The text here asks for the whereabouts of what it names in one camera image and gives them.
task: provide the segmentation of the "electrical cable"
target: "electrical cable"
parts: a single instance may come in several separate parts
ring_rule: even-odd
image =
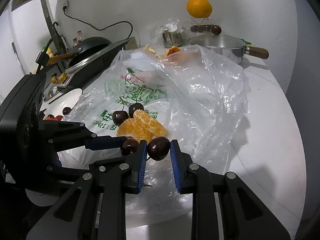
[[[78,18],[73,18],[73,17],[67,15],[67,14],[66,14],[66,8],[67,8],[66,6],[63,6],[63,8],[62,8],[62,9],[63,9],[63,13],[64,13],[65,16],[67,16],[67,17],[69,17],[69,18],[71,18],[71,19],[77,20],[77,21],[79,21],[79,22],[82,22],[82,23],[84,23],[84,24],[87,24],[87,25],[89,25],[90,27],[94,28],[94,29],[97,30],[97,31],[104,31],[105,29],[107,29],[107,28],[109,28],[109,27],[112,27],[112,26],[114,26],[114,25],[117,25],[117,24],[119,24],[119,23],[128,23],[128,24],[130,24],[131,31],[130,31],[130,34],[129,34],[129,36],[127,37],[127,39],[130,38],[130,36],[131,36],[131,34],[132,34],[132,32],[133,32],[133,26],[132,26],[131,22],[128,22],[128,21],[117,22],[117,23],[111,24],[111,25],[109,25],[109,26],[107,26],[107,27],[105,27],[105,28],[103,28],[103,29],[98,29],[98,28],[94,27],[93,25],[91,25],[90,23],[84,22],[84,21],[82,21],[82,20],[79,20]]]
[[[53,41],[53,38],[51,38],[51,39],[48,41],[47,45],[44,47],[44,50],[43,50],[43,52],[44,52],[44,53],[47,53],[47,50],[48,50],[48,48],[49,48],[50,44],[52,43],[52,41]],[[38,68],[37,68],[36,74],[38,74],[38,73],[39,73],[40,68],[41,68],[41,64],[39,64],[39,65],[38,65]]]

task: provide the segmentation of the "white plate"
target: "white plate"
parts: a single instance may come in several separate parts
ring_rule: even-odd
[[[48,116],[48,114],[53,114],[54,117],[57,115],[62,115],[62,110],[65,107],[70,107],[71,109],[76,105],[79,100],[79,96],[82,95],[82,89],[77,88],[71,90],[70,92],[66,93],[52,104],[49,105],[48,109],[45,111],[44,119]]]

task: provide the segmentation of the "plastic bag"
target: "plastic bag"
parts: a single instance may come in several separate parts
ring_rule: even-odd
[[[213,25],[216,24],[216,20],[213,18],[190,18],[186,20],[183,25],[183,33],[182,39],[184,40],[185,44],[189,44],[188,40],[199,35],[203,35],[206,32],[192,32],[191,27],[194,25]]]
[[[159,21],[153,24],[150,33],[150,40],[153,48],[163,47],[164,41],[162,33],[168,30],[171,33],[182,33],[182,22],[175,17],[169,18],[166,21]]]
[[[241,66],[211,50],[198,45],[181,49],[161,59],[140,50],[120,51],[64,120],[84,122],[99,136],[115,136],[117,127],[110,114],[141,102],[169,131],[169,140],[178,140],[182,152],[209,171],[223,174],[232,135],[247,111],[247,78]],[[84,147],[59,153],[63,166],[77,168],[120,155],[119,149]],[[145,183],[153,187],[126,195],[127,227],[191,211],[192,196],[176,191],[169,154],[159,162],[147,161]]]

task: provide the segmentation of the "wall outlet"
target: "wall outlet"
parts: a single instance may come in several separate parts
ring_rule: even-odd
[[[66,0],[66,1],[64,2],[63,6],[64,6],[64,7],[66,6],[66,10],[68,10],[68,9],[69,9],[69,1]]]

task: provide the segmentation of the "kitchen counter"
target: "kitchen counter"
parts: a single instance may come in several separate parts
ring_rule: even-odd
[[[249,113],[231,142],[227,171],[235,172],[263,201],[293,239],[303,212],[306,164],[290,105],[263,60],[246,55]],[[128,228],[129,240],[189,239],[191,212],[175,219]]]

